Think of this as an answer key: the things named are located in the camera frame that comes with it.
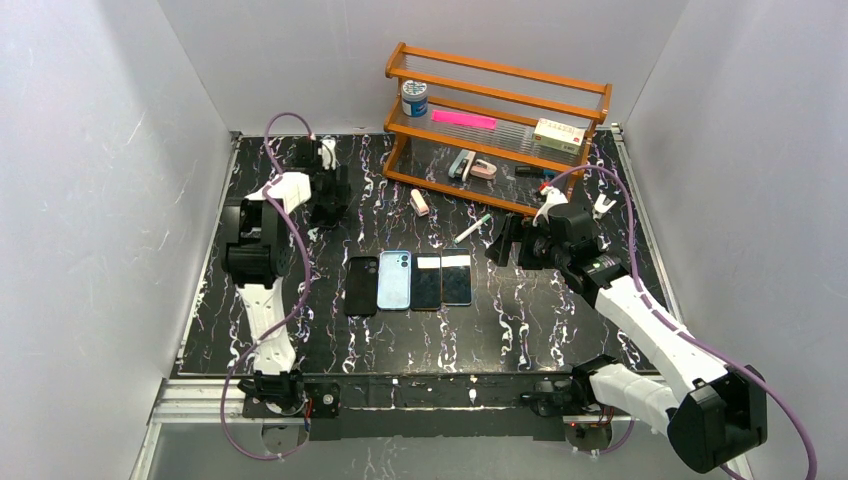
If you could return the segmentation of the phone with black screen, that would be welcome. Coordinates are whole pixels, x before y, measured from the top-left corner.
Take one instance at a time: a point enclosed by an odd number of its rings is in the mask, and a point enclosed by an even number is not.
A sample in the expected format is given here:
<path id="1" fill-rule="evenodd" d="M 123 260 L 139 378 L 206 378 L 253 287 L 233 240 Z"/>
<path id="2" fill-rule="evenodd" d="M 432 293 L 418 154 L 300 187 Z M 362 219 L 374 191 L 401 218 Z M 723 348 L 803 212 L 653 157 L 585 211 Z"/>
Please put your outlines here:
<path id="1" fill-rule="evenodd" d="M 417 253 L 412 258 L 410 308 L 436 311 L 442 305 L 441 257 L 437 253 Z"/>

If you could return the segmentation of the light blue phone case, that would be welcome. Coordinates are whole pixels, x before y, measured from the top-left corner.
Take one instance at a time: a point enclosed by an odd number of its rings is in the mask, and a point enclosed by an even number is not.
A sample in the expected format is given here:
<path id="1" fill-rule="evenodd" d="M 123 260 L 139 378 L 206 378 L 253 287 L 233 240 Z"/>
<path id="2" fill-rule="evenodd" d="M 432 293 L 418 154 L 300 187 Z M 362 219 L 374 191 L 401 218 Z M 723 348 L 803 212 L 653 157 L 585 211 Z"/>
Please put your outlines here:
<path id="1" fill-rule="evenodd" d="M 411 254 L 383 251 L 379 256 L 377 306 L 383 311 L 406 310 L 411 304 Z"/>

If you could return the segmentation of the black phone case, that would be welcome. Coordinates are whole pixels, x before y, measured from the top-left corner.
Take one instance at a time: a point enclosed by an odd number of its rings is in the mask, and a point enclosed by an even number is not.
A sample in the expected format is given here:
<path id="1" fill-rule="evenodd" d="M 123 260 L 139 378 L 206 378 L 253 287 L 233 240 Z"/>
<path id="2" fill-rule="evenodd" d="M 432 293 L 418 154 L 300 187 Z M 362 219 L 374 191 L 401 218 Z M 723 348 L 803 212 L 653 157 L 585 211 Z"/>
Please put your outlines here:
<path id="1" fill-rule="evenodd" d="M 346 316 L 373 316 L 378 310 L 378 258 L 355 256 L 347 264 L 343 311 Z"/>

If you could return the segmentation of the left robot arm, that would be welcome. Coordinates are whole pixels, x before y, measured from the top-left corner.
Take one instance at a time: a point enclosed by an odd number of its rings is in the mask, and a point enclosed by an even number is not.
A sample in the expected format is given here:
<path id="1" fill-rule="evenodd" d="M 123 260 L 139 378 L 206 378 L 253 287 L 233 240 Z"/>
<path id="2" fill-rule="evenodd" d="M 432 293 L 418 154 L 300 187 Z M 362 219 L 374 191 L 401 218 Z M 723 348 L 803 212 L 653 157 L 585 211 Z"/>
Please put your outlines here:
<path id="1" fill-rule="evenodd" d="M 300 138 L 293 164 L 267 186 L 226 201 L 222 211 L 223 270 L 245 308 L 252 339 L 252 374 L 239 382 L 248 397 L 284 416 L 307 404 L 294 369 L 296 352 L 282 320 L 286 243 L 291 232 L 284 215 L 311 204 L 313 225 L 332 228 L 344 216 L 350 198 L 346 166 L 339 163 L 332 137 Z"/>

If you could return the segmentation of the green white pen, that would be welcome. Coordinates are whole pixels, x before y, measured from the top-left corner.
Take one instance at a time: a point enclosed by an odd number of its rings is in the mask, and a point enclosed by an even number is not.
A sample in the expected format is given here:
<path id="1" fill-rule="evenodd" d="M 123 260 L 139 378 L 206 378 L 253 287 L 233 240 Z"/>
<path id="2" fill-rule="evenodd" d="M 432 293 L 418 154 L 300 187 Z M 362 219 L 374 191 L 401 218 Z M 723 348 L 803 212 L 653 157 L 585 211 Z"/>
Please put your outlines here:
<path id="1" fill-rule="evenodd" d="M 460 234 L 458 234 L 454 238 L 453 243 L 456 244 L 456 245 L 460 244 L 466 238 L 468 238 L 472 233 L 478 231 L 484 224 L 486 224 L 488 221 L 490 221 L 491 218 L 492 218 L 492 215 L 490 213 L 487 213 L 486 215 L 484 215 L 483 217 L 481 217 L 480 219 L 475 221 L 473 224 L 471 224 L 469 227 L 467 227 L 465 230 L 463 230 Z"/>

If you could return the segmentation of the white staple remover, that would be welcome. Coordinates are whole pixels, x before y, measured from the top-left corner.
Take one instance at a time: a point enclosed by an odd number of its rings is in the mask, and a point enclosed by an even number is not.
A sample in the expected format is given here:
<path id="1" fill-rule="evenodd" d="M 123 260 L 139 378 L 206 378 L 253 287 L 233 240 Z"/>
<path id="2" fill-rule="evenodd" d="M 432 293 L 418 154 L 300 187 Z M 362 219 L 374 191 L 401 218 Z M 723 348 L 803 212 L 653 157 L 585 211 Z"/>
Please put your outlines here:
<path id="1" fill-rule="evenodd" d="M 596 221 L 600 221 L 615 205 L 617 201 L 608 198 L 605 194 L 598 195 L 592 206 L 592 215 Z"/>

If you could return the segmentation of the black blue marker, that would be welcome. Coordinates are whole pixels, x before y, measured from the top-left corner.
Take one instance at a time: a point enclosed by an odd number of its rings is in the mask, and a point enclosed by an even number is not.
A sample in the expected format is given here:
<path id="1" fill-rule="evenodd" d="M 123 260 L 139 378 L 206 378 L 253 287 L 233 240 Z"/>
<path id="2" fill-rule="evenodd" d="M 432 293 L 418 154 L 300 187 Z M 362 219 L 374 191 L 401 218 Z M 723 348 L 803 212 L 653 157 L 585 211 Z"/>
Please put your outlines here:
<path id="1" fill-rule="evenodd" d="M 520 178 L 533 178 L 548 181 L 558 175 L 557 172 L 528 165 L 519 165 L 514 168 L 514 175 Z"/>

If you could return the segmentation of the pink white stapler on shelf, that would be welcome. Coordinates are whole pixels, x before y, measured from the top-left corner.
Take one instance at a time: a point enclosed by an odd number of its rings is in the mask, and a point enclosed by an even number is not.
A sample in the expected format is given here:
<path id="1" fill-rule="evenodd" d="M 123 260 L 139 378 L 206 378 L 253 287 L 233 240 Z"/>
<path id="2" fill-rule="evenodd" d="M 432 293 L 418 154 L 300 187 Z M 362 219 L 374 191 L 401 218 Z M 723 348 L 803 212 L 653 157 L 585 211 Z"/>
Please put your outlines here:
<path id="1" fill-rule="evenodd" d="M 498 172 L 498 168 L 484 160 L 474 160 L 469 170 L 469 175 L 483 180 L 493 180 Z"/>

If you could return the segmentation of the small pink stapler on table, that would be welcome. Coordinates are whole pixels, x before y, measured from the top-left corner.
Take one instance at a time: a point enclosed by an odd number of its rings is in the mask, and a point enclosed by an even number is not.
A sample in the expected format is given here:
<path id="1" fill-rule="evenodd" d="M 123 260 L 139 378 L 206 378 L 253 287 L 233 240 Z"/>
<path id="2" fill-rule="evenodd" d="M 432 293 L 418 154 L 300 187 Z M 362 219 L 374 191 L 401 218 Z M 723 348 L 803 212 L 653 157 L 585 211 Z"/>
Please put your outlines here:
<path id="1" fill-rule="evenodd" d="M 410 191 L 410 205 L 418 217 L 427 216 L 429 214 L 429 205 L 418 189 L 412 189 Z"/>

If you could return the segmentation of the teal white stapler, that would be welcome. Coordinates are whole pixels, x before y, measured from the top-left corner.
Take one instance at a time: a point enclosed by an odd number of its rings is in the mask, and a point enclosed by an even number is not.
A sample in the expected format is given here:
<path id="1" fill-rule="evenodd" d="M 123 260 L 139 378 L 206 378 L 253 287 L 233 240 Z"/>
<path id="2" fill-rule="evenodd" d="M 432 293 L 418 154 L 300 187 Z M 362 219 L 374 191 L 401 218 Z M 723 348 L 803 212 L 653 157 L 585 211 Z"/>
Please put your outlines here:
<path id="1" fill-rule="evenodd" d="M 475 156 L 476 153 L 474 151 L 461 150 L 448 169 L 449 177 L 454 180 L 466 182 L 470 175 Z"/>

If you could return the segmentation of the white red cardboard box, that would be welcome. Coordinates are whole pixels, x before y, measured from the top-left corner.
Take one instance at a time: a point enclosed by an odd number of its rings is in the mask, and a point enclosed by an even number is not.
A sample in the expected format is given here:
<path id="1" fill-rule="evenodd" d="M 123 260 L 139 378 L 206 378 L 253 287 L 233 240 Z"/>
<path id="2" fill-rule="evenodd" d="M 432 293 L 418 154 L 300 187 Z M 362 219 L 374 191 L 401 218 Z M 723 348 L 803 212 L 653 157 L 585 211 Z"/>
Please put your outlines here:
<path id="1" fill-rule="evenodd" d="M 569 154 L 580 151 L 584 138 L 584 129 L 546 118 L 538 120 L 532 134 L 536 144 Z"/>

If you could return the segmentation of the orange wooden two-tier shelf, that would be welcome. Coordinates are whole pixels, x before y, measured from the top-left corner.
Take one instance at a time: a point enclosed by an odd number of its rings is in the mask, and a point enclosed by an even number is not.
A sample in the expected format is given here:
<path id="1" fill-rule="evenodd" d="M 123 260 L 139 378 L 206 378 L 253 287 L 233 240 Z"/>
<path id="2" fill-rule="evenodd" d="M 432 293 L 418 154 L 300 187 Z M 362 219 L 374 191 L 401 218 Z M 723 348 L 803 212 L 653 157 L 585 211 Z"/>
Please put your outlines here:
<path id="1" fill-rule="evenodd" d="M 538 206 L 540 179 L 520 178 L 514 168 L 528 165 L 563 172 L 587 163 L 595 131 L 607 119 L 613 86 L 502 63 L 415 47 L 400 42 L 389 56 L 385 75 L 401 84 L 428 85 L 428 110 L 406 116 L 395 96 L 383 126 L 395 144 L 383 164 L 385 177 L 424 190 L 471 200 L 516 213 Z M 434 110 L 497 119 L 495 130 L 461 127 L 431 120 Z M 540 118 L 585 130 L 577 154 L 536 144 Z M 498 168 L 493 180 L 473 176 L 451 179 L 448 169 L 463 149 Z"/>

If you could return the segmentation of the blue white round jar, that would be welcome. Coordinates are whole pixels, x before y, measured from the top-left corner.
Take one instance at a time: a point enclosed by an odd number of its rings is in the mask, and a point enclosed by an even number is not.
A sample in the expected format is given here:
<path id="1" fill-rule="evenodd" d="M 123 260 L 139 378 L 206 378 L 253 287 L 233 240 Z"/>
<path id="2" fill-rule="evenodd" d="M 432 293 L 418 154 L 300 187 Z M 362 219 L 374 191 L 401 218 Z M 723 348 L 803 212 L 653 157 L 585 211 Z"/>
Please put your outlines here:
<path id="1" fill-rule="evenodd" d="M 405 80 L 400 87 L 403 113 L 412 118 L 422 117 L 428 110 L 428 85 L 416 80 Z"/>

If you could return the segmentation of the pink flat ruler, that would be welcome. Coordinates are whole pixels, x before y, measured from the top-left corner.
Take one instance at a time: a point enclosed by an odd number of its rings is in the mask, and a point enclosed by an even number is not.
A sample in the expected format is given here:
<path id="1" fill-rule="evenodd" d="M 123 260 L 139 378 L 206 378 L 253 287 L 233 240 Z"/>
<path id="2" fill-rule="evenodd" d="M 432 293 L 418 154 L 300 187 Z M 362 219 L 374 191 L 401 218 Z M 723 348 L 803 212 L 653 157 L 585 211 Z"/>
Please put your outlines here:
<path id="1" fill-rule="evenodd" d="M 431 120 L 437 123 L 484 130 L 495 130 L 497 127 L 496 118 L 448 110 L 434 110 L 431 114 Z"/>

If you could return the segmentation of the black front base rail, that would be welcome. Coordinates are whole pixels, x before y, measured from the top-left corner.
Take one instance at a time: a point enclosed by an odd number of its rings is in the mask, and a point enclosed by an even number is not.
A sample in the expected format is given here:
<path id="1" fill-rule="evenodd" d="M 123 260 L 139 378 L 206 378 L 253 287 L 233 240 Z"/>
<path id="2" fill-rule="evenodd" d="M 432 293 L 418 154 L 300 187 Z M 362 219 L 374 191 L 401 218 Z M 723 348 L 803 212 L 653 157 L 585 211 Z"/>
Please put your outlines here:
<path id="1" fill-rule="evenodd" d="M 563 373 L 307 374 L 320 441 L 530 437 L 562 441 L 580 411 L 564 403 Z"/>

